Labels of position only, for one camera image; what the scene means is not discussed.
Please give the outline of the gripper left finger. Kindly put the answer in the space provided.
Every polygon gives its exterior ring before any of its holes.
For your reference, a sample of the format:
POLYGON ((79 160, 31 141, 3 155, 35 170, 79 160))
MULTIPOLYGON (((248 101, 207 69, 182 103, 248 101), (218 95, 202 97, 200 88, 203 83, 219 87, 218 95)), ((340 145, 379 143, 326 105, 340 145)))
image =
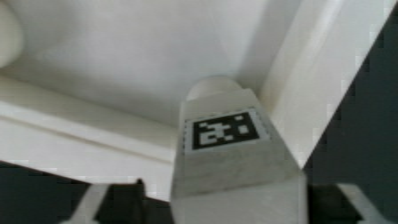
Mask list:
POLYGON ((59 224, 173 224, 170 203, 147 195, 147 183, 93 184, 59 224))

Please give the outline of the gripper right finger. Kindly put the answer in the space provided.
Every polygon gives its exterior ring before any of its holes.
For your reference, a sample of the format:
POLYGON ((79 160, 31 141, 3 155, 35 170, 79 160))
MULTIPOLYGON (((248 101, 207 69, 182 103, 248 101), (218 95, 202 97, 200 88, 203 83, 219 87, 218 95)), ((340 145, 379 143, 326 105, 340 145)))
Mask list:
POLYGON ((393 224, 354 184, 308 186, 310 224, 393 224))

